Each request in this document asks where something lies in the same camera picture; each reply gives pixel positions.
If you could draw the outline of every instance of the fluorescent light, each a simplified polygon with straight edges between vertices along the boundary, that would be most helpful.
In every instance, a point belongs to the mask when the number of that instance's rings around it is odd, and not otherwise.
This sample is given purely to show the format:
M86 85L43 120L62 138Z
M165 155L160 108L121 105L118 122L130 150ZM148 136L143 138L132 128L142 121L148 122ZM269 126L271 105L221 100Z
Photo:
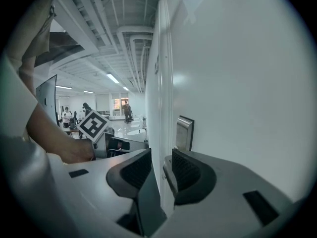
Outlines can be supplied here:
M57 85L56 87L57 87L57 88L63 88L63 89L71 89L71 87L59 86L59 85Z
M110 78L114 83L118 84L119 81L115 79L115 77L112 74L107 74L107 77Z

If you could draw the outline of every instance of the ceiling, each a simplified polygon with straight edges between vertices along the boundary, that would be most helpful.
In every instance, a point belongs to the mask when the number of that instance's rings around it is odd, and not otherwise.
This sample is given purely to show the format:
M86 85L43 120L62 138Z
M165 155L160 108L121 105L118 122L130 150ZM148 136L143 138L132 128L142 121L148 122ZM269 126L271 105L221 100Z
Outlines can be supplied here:
M143 64L147 64L151 40L137 38L134 41L136 59L133 59L130 37L146 35L146 39L150 39L152 33L130 32L129 26L145 26L153 31L158 1L54 0L56 15L50 42L59 43L63 50L51 53L50 57L42 57L41 63L45 59L53 60L50 76L57 74L57 85L72 87L72 90L57 88L56 97L81 95L84 90L96 94L124 92L123 87L132 92L144 92L146 66L141 71L141 54ZM128 30L123 32L125 47L117 36L122 26ZM65 43L55 40L55 36ZM110 80L108 73L119 83Z

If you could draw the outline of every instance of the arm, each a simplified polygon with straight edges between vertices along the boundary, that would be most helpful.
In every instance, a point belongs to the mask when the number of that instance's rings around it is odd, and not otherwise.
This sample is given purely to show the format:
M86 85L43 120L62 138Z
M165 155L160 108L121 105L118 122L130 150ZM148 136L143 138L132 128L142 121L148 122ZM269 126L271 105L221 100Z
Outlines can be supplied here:
M35 57L25 59L22 62L19 69L20 78L35 95L33 87ZM88 161L93 156L90 141L76 140L67 136L53 123L40 104L37 104L28 121L27 131L33 140L47 152L58 154L66 163Z

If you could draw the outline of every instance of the black slot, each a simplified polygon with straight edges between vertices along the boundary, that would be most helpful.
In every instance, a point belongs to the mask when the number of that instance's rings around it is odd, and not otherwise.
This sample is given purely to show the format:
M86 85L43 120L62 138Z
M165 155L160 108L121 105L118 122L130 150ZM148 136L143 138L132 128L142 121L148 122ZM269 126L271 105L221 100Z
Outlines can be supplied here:
M71 178L74 178L74 177L79 177L88 173L89 172L86 169L80 169L80 170L69 172L69 175Z
M243 196L263 226L266 226L278 217L278 213L257 190L246 192Z

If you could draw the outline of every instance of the person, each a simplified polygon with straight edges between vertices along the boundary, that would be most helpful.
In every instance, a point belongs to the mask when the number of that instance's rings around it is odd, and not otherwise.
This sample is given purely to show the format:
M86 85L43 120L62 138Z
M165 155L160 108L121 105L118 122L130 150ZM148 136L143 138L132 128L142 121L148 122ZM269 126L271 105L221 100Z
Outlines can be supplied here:
M69 111L68 107L66 107L65 111L62 114L64 128L69 127L70 118L71 118L71 112Z
M124 116L125 116L125 121L129 122L129 115L130 115L130 111L131 111L131 106L129 105L129 103L127 101L124 101L124 105L123 105L123 109L124 109Z
M92 110L86 102L83 104L83 109L85 110L85 116L87 116Z
M53 17L53 0L35 0L15 27L4 50L20 79L34 96L35 59L49 51ZM39 103L28 120L23 138L29 140L29 136L48 153L58 154L66 163L89 161L94 156L89 140L67 136Z

